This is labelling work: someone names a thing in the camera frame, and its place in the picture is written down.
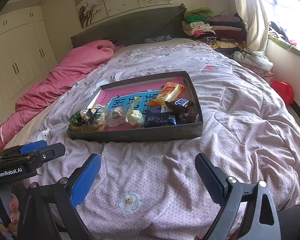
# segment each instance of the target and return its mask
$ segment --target green towel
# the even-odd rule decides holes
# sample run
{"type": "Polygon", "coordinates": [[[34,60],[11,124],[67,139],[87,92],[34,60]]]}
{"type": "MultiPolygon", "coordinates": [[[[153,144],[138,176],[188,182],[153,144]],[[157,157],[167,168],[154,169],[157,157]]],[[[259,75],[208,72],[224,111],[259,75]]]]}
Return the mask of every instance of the green towel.
{"type": "Polygon", "coordinates": [[[213,18],[214,17],[213,11],[208,7],[202,7],[199,9],[185,12],[185,19],[188,16],[197,16],[197,17],[201,17],[201,18],[207,18],[207,17],[213,18]]]}
{"type": "Polygon", "coordinates": [[[186,19],[185,19],[185,22],[190,24],[190,23],[193,23],[193,22],[204,22],[204,23],[209,23],[208,19],[207,18],[201,18],[201,17],[197,17],[197,16],[188,16],[186,19]]]}

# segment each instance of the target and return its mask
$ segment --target pink comforter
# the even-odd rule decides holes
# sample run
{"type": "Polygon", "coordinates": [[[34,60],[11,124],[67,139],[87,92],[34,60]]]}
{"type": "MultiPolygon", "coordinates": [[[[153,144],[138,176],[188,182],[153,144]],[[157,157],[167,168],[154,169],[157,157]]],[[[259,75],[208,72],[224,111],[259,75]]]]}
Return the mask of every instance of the pink comforter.
{"type": "Polygon", "coordinates": [[[16,101],[15,113],[0,125],[0,150],[44,108],[110,60],[115,50],[114,44],[106,40],[71,50],[45,80],[34,84],[16,101]]]}

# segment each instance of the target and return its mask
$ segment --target white curtain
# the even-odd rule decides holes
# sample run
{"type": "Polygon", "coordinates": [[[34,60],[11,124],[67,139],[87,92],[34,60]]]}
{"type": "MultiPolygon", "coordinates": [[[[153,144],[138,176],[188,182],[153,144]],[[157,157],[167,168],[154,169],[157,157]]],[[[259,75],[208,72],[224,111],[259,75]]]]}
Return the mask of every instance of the white curtain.
{"type": "Polygon", "coordinates": [[[265,55],[269,21],[262,0],[234,0],[239,16],[247,30],[247,50],[251,54],[265,55]]]}

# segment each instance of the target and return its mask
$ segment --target red bag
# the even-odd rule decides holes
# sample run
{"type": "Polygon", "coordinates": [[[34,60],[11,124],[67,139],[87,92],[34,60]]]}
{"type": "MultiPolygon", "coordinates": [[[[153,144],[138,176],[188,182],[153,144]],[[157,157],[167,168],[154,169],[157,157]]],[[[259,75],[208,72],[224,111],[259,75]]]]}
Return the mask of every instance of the red bag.
{"type": "Polygon", "coordinates": [[[291,105],[293,103],[294,92],[288,82],[282,82],[275,79],[272,82],[271,87],[278,93],[286,105],[291,105]]]}

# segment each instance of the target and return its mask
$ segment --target upholstered headboard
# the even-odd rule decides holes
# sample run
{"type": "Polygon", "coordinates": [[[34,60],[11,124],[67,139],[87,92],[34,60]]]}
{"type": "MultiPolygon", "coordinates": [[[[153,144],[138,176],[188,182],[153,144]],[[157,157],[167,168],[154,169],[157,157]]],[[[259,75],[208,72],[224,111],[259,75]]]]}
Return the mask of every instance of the upholstered headboard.
{"type": "Polygon", "coordinates": [[[186,8],[156,8],[126,14],[95,25],[71,37],[73,48],[105,38],[116,39],[125,46],[143,43],[146,38],[170,34],[172,38],[186,38],[181,21],[186,8]]]}

